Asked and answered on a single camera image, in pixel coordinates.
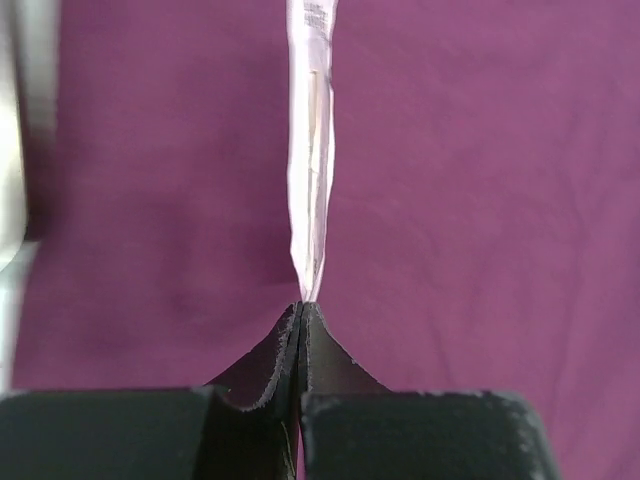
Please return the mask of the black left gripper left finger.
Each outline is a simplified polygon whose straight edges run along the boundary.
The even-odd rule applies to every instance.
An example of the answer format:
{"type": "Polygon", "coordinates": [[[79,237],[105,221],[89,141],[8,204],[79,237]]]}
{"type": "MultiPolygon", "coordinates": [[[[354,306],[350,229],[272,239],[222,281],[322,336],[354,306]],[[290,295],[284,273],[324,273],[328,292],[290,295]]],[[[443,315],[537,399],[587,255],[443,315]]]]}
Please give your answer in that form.
{"type": "Polygon", "coordinates": [[[293,479],[300,306],[202,386],[1,397],[4,479],[293,479]]]}

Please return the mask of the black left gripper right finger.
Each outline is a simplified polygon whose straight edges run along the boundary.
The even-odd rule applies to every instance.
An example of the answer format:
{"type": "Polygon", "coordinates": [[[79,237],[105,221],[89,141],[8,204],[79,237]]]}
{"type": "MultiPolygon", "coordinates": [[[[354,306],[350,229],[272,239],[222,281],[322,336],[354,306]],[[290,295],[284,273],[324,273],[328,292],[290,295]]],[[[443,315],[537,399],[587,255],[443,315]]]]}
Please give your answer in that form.
{"type": "Polygon", "coordinates": [[[503,392],[393,392],[300,314],[299,398],[309,479],[557,479],[540,417],[503,392]]]}

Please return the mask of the steel instrument tray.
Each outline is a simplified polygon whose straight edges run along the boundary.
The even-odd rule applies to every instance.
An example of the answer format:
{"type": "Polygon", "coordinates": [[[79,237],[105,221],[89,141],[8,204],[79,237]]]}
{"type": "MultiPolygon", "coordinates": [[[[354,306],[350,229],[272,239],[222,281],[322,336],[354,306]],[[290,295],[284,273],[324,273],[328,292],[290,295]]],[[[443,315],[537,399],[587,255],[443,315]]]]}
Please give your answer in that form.
{"type": "Polygon", "coordinates": [[[28,225],[24,144],[49,146],[56,130],[60,3],[1,3],[1,268],[28,225]]]}

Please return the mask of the purple cloth mat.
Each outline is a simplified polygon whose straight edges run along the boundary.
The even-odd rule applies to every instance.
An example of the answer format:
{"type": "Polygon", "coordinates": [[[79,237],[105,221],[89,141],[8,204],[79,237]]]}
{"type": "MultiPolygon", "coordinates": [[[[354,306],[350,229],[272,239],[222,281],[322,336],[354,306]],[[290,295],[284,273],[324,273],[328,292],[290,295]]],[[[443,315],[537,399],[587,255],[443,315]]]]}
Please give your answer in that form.
{"type": "MultiPolygon", "coordinates": [[[[11,383],[201,384],[297,298],[282,1],[64,1],[11,383]]],[[[320,304],[398,390],[639,475],[639,5],[343,1],[320,304]]]]}

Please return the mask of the suture packet white green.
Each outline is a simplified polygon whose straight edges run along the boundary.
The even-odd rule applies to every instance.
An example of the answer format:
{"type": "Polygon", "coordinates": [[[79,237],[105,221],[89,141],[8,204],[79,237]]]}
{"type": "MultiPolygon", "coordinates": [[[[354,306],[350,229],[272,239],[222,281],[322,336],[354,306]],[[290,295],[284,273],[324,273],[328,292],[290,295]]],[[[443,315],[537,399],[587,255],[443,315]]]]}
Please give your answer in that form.
{"type": "Polygon", "coordinates": [[[305,302],[315,302],[320,291],[334,179],[332,34],[336,9],[335,1],[287,3],[290,254],[305,302]]]}

